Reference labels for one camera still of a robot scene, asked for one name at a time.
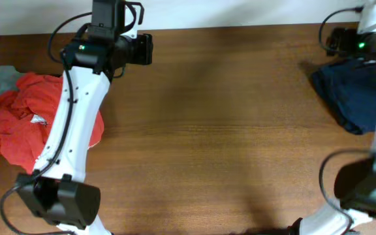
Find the navy blue shorts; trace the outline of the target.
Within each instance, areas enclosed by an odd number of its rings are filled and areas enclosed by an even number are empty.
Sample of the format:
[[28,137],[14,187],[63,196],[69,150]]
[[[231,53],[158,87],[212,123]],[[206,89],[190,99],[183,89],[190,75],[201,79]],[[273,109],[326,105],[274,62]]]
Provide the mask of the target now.
[[376,63],[344,59],[318,68],[309,81],[348,133],[376,130]]

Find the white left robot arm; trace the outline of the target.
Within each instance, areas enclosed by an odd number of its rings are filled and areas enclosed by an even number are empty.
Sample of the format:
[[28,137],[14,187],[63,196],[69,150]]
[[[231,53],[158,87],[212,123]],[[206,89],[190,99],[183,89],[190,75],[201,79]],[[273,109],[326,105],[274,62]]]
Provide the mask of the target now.
[[91,21],[61,50],[63,87],[45,147],[31,174],[14,186],[35,217],[59,234],[106,234],[101,192],[85,183],[95,120],[117,70],[150,65],[153,39],[138,34],[144,7],[134,1],[94,1]]

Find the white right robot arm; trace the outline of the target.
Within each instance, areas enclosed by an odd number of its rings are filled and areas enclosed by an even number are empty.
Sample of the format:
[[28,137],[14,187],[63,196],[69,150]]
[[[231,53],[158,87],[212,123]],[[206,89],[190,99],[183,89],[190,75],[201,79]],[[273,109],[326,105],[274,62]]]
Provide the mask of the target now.
[[[350,36],[331,34],[319,44],[328,55],[349,55],[376,63],[376,1],[353,7],[360,14],[357,30]],[[334,183],[334,197],[324,187],[324,169],[334,157],[358,154],[363,158],[341,167]],[[325,205],[291,226],[268,234],[354,234],[354,228],[376,220],[376,130],[368,149],[340,149],[327,155],[319,168],[319,187]]]

